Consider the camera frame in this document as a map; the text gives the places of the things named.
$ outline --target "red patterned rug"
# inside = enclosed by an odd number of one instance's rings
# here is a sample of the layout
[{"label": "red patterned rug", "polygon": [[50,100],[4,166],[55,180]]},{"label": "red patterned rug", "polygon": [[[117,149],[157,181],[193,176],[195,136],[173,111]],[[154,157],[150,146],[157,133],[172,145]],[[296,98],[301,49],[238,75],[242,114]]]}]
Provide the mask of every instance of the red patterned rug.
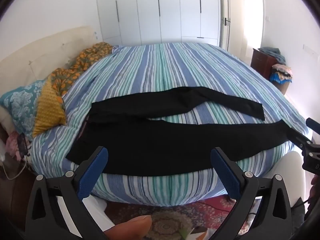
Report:
[{"label": "red patterned rug", "polygon": [[[234,204],[226,195],[174,207],[108,202],[105,213],[115,224],[151,215],[152,227],[145,240],[183,240],[185,233],[198,226],[217,229]],[[249,225],[245,223],[239,234],[246,233],[248,229]]]}]

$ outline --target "brown wooden cabinet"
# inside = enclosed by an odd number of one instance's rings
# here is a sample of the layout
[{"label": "brown wooden cabinet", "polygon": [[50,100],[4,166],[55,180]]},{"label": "brown wooden cabinet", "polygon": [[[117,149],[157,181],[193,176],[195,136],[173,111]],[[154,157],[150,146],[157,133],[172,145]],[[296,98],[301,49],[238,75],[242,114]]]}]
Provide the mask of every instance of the brown wooden cabinet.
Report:
[{"label": "brown wooden cabinet", "polygon": [[275,57],[269,56],[268,54],[253,49],[251,67],[265,79],[269,80],[272,66],[275,64],[278,64],[278,61]]}]

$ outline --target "pink cloth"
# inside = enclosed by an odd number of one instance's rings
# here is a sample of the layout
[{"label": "pink cloth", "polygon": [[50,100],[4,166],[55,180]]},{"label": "pink cloth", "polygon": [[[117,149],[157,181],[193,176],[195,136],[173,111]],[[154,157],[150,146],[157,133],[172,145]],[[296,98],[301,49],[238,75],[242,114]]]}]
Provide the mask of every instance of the pink cloth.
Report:
[{"label": "pink cloth", "polygon": [[[21,156],[20,156],[18,142],[17,142],[18,136],[19,134],[16,131],[10,134],[10,136],[7,139],[7,143],[5,145],[5,150],[7,151],[7,153],[10,154],[12,158],[16,159],[19,162],[21,161]],[[26,143],[27,143],[27,146],[30,144],[27,138],[26,138]]]}]

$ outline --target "white wardrobe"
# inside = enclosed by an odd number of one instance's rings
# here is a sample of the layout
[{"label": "white wardrobe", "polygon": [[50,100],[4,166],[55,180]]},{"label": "white wardrobe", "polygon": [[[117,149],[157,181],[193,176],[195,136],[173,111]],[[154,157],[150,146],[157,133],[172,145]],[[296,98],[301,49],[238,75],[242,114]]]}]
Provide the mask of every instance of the white wardrobe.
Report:
[{"label": "white wardrobe", "polygon": [[218,45],[220,0],[97,0],[103,41]]}]

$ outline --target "striped bedspread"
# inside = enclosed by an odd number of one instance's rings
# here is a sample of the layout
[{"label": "striped bedspread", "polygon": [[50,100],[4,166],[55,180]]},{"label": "striped bedspread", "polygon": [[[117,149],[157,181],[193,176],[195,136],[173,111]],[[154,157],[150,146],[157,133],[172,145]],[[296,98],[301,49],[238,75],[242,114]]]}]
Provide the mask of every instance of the striped bedspread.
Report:
[{"label": "striped bedspread", "polygon": [[[163,91],[180,86],[204,86],[262,103],[265,123],[283,119],[307,137],[305,120],[267,80],[228,52],[208,44],[169,43],[119,47],[95,63],[64,96],[67,125],[37,136],[32,143],[32,164],[47,178],[58,177],[77,166],[69,152],[91,103],[138,92]],[[162,118],[168,122],[203,124],[261,123],[256,118],[215,103],[204,103],[186,114]],[[238,162],[256,176],[267,173],[287,152],[291,142]],[[93,194],[110,201],[171,206],[224,194],[213,169],[189,174],[137,177],[102,174]]]}]

